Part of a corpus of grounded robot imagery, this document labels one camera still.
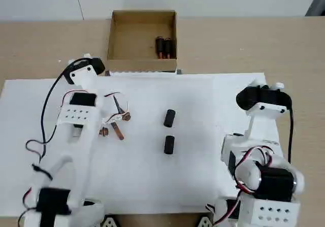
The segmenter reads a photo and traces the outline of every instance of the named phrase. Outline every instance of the cable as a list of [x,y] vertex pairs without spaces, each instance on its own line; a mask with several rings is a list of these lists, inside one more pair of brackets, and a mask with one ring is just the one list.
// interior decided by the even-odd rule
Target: cable
[[26,209],[29,208],[29,206],[26,204],[25,200],[26,200],[26,197],[28,196],[28,194],[31,192],[31,187],[25,192],[25,194],[23,195],[22,197],[22,204],[24,205],[24,207]]
[[50,95],[54,89],[54,87],[56,86],[56,84],[58,83],[58,81],[60,80],[60,78],[65,74],[65,72],[70,69],[72,66],[75,65],[75,63],[78,63],[80,61],[83,61],[83,60],[87,60],[87,61],[91,61],[91,58],[79,58],[79,59],[76,59],[75,61],[73,61],[72,63],[70,63],[63,71],[62,73],[56,78],[55,82],[53,83],[52,87],[50,88],[49,92],[47,93],[47,96],[45,98],[45,101],[44,101],[44,105],[43,105],[43,109],[42,109],[42,115],[41,115],[41,130],[42,130],[42,140],[43,140],[43,153],[41,155],[41,159],[45,156],[46,154],[46,139],[45,139],[45,130],[44,130],[44,114],[45,114],[45,108],[46,108],[46,105],[47,105],[47,102],[50,98]]
[[43,143],[43,142],[41,142],[41,141],[38,141],[38,140],[35,140],[35,139],[28,140],[28,141],[25,143],[25,148],[26,148],[27,151],[30,151],[30,152],[36,153],[36,154],[39,156],[39,163],[41,162],[41,159],[42,159],[41,154],[40,154],[39,152],[37,152],[36,150],[30,149],[30,148],[28,147],[28,144],[29,144],[30,142],[37,142],[37,143],[42,144],[42,145],[47,144],[47,143],[49,143],[49,142],[53,139],[54,134],[55,134],[55,131],[56,131],[56,126],[54,127],[54,130],[53,130],[53,132],[52,132],[52,135],[51,135],[50,139],[49,139],[48,141],[46,141],[45,143]]
[[220,224],[221,222],[223,222],[225,219],[229,218],[230,215],[234,212],[234,210],[237,208],[239,202],[240,202],[240,194],[242,193],[242,191],[240,190],[237,194],[237,198],[236,198],[236,202],[233,205],[232,208],[230,208],[220,219],[218,219],[217,221],[212,223],[212,226],[216,226],[218,224]]
[[[107,97],[109,97],[111,95],[118,94],[118,93],[124,95],[122,92],[117,91],[117,92],[112,92],[112,93],[106,94],[106,95],[104,95],[104,97],[107,98]],[[110,120],[112,120],[113,117],[115,117],[115,116],[123,116],[123,115],[125,115],[128,112],[129,112],[128,111],[128,101],[126,100],[126,110],[124,111],[124,113],[115,113],[115,114],[111,115],[108,118],[104,118],[103,121],[105,121],[105,122],[103,124],[110,124],[111,123]]]
[[292,107],[289,108],[290,112],[290,135],[289,135],[289,146],[288,146],[288,162],[291,164],[291,150],[293,144],[293,135],[294,135],[294,111]]
[[30,210],[35,210],[35,209],[36,209],[36,207],[33,207],[33,208],[27,208],[25,211],[23,211],[23,212],[21,213],[21,215],[19,216],[18,220],[17,220],[17,226],[20,227],[20,221],[21,221],[21,219],[23,218],[23,216],[24,216],[28,211],[30,211]]
[[45,174],[51,181],[53,180],[53,176],[48,171],[46,171],[46,170],[42,169],[41,167],[34,165],[34,164],[31,164],[31,166],[35,172],[41,172],[41,173]]
[[62,104],[61,104],[61,107],[63,106],[64,99],[66,98],[66,96],[67,96],[70,92],[75,92],[75,91],[82,91],[82,92],[86,92],[86,93],[88,93],[88,91],[86,91],[86,90],[70,90],[70,91],[67,91],[67,92],[63,95],[63,97],[62,97]]

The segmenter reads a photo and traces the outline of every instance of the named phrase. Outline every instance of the white wire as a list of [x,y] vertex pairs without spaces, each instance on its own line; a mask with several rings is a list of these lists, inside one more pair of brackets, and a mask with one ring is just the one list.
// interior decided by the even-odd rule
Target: white wire
[[112,122],[115,121],[115,118],[117,118],[117,117],[119,117],[119,116],[123,116],[123,115],[125,115],[126,113],[129,112],[129,110],[128,110],[128,101],[127,101],[127,99],[126,99],[125,94],[123,94],[122,92],[117,91],[117,92],[112,92],[112,93],[110,93],[109,96],[114,95],[114,94],[121,94],[121,95],[124,96],[124,98],[125,98],[125,100],[126,100],[126,110],[125,110],[124,113],[122,113],[122,114],[116,114],[116,115],[114,115],[114,116],[109,116],[109,117],[105,117],[105,118],[103,118],[103,124],[111,124]]

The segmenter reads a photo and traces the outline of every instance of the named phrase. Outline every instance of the black cylinder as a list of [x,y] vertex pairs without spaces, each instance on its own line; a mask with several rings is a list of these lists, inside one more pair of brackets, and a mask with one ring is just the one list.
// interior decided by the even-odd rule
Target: black cylinder
[[170,38],[166,38],[165,39],[165,54],[172,54],[172,46],[173,46],[173,43],[172,43],[172,40]]
[[173,136],[166,136],[165,139],[165,148],[164,148],[164,153],[165,154],[173,154],[174,152],[174,141],[175,141],[175,137]]
[[159,56],[159,53],[164,52],[164,39],[162,37],[156,37],[156,53]]
[[167,110],[167,114],[164,121],[164,126],[172,127],[176,112],[172,109]]

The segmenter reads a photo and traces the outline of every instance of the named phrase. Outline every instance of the electronic component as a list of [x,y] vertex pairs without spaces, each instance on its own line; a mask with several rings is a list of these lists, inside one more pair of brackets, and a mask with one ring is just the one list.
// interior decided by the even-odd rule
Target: electronic component
[[167,110],[165,121],[164,121],[164,126],[171,128],[174,122],[175,118],[175,110],[169,109]]
[[105,137],[105,136],[108,136],[108,133],[109,133],[108,128],[103,127],[102,129],[100,129],[99,135],[102,135],[103,137]]
[[164,39],[162,37],[156,37],[156,53],[159,59],[163,59]]
[[112,128],[114,129],[115,133],[117,134],[117,137],[122,141],[124,140],[124,136],[120,130],[120,128],[118,127],[117,123],[113,122],[111,123]]
[[165,154],[173,154],[174,152],[174,141],[175,137],[173,136],[166,136],[165,138],[165,148],[164,148],[164,153]]
[[164,55],[167,59],[171,58],[173,50],[173,41],[170,38],[164,40]]

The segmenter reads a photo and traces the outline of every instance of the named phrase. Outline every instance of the black wire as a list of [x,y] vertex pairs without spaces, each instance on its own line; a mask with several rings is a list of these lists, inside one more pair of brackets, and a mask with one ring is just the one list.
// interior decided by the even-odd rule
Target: black wire
[[23,218],[23,216],[24,216],[28,211],[30,211],[30,210],[34,210],[34,209],[36,209],[36,207],[34,207],[34,208],[27,208],[25,211],[23,211],[23,212],[21,213],[21,215],[19,216],[19,218],[18,218],[18,220],[17,220],[17,226],[18,226],[18,227],[20,227],[20,221],[21,221],[21,219]]
[[80,61],[83,61],[83,60],[87,60],[87,61],[91,61],[91,58],[79,58],[79,59],[76,59],[75,61],[73,61],[71,64],[69,64],[63,71],[62,73],[56,78],[55,82],[53,83],[52,87],[50,88],[49,92],[47,93],[47,96],[45,98],[45,101],[44,101],[44,105],[43,105],[43,109],[42,109],[42,115],[41,115],[41,130],[42,130],[42,138],[43,138],[43,153],[41,155],[41,159],[45,156],[46,154],[46,139],[45,139],[45,130],[44,130],[44,113],[45,113],[45,108],[46,108],[46,105],[47,105],[47,102],[50,98],[50,95],[54,89],[54,87],[56,86],[56,84],[58,83],[58,81],[60,80],[60,78],[65,74],[65,72],[70,69],[72,66],[75,65],[75,63],[78,63]]
[[41,172],[41,173],[45,174],[51,181],[53,180],[53,176],[48,171],[46,171],[46,170],[42,169],[41,167],[34,165],[34,164],[31,164],[31,166],[35,172]]
[[294,112],[292,108],[289,108],[290,112],[290,135],[289,135],[289,146],[288,146],[288,162],[291,164],[291,150],[293,144],[293,135],[294,135]]
[[[55,134],[55,131],[56,131],[56,126],[54,127],[54,130],[53,130],[53,132],[52,132],[52,135],[51,135],[50,139],[49,139],[48,141],[46,141],[45,144],[49,143],[49,142],[53,139],[54,134]],[[35,150],[33,150],[33,149],[30,149],[30,148],[28,147],[28,144],[29,144],[30,142],[37,142],[37,143],[39,143],[39,144],[44,144],[44,143],[41,142],[41,141],[39,141],[39,140],[31,139],[31,140],[28,140],[28,141],[26,142],[26,144],[25,144],[25,148],[26,148],[27,151],[30,151],[30,152],[36,153],[36,154],[39,156],[39,163],[40,163],[40,162],[41,162],[41,159],[42,159],[42,156],[41,156],[41,154],[40,154],[39,152],[37,152],[37,151],[35,151]]]

